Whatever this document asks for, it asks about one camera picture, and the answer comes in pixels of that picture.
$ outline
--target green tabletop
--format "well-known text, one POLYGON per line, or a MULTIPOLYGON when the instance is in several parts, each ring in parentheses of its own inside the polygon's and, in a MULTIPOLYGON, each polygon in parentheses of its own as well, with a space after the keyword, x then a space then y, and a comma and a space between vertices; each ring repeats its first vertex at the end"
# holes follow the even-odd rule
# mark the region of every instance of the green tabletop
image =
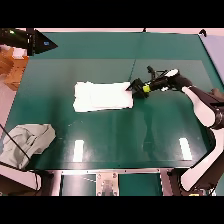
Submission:
POLYGON ((199 88, 223 91, 197 35, 158 33, 45 33, 59 47, 31 58, 6 124, 49 123, 56 138, 27 169, 186 167, 208 150, 204 128, 192 104, 179 92, 155 91, 134 100, 132 109, 76 113, 77 81, 149 79, 146 67, 179 68, 199 88), (134 70, 132 65, 137 58, 134 70), (187 138, 192 160, 182 155, 187 138), (73 162, 76 140, 84 141, 82 162, 73 162))

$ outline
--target crumpled cloth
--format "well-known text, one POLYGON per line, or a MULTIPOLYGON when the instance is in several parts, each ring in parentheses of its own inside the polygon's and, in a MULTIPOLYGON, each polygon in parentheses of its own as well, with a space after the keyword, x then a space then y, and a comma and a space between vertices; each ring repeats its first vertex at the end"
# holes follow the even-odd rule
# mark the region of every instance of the crumpled cloth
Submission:
MULTIPOLYGON (((41 154, 55 138, 55 130, 50 124, 17 125, 9 132, 13 140, 23 149, 29 158, 41 154)), ((23 169, 29 163, 28 158, 6 135, 0 161, 13 167, 23 169)))
POLYGON ((132 108, 132 92, 126 91, 129 86, 130 82, 113 84, 77 82, 73 107, 76 112, 132 108))

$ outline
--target white towel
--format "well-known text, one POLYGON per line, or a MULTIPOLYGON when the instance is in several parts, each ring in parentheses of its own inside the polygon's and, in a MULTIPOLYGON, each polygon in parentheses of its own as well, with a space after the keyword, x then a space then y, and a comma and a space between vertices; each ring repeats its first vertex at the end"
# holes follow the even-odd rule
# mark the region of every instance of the white towel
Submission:
MULTIPOLYGON (((9 132, 13 140, 24 150, 29 158, 33 154, 41 154, 55 138, 55 131, 50 124, 17 125, 9 132)), ((24 153, 6 135, 0 161, 23 169, 29 162, 24 153)))
POLYGON ((78 82, 75 85, 76 112, 88 112, 106 109, 132 108, 132 92, 126 91, 130 82, 114 84, 93 84, 78 82))

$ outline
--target floor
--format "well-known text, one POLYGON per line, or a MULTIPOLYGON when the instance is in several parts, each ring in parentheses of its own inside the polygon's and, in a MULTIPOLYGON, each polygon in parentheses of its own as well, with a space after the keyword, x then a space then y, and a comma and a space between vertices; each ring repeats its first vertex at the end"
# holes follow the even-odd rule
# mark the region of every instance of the floor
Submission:
MULTIPOLYGON (((141 32, 142 28, 36 28, 41 32, 141 32)), ((147 28, 147 32, 165 32, 165 33, 188 33, 196 34, 202 28, 147 28)), ((224 36, 224 28, 204 28, 209 35, 224 36)), ((0 75, 0 123, 5 126, 7 117, 10 112, 10 108, 13 104, 16 92, 8 88, 4 83, 4 75, 0 75)), ((19 179, 19 176, 23 176, 23 179, 27 179, 30 187, 35 186, 35 179, 31 175, 24 176, 23 174, 16 173, 9 168, 0 169, 0 174, 10 176, 11 179, 19 179)))

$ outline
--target robotic arm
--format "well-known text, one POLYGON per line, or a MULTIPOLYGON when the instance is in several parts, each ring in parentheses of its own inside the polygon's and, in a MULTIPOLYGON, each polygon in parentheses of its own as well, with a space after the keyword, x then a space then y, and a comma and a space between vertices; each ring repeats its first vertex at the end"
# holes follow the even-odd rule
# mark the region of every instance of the robotic arm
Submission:
POLYGON ((151 67, 148 67, 148 70, 152 73, 152 80, 142 83, 137 79, 128 90, 134 89, 138 96, 145 98, 150 91, 158 89, 162 91, 176 89, 185 93, 193 103, 196 117, 209 128, 215 139, 215 148, 193 167, 184 172, 173 170, 179 191, 195 192, 214 188, 224 171, 224 100, 193 86, 191 81, 180 75, 177 69, 163 71, 157 78, 156 72, 151 67))

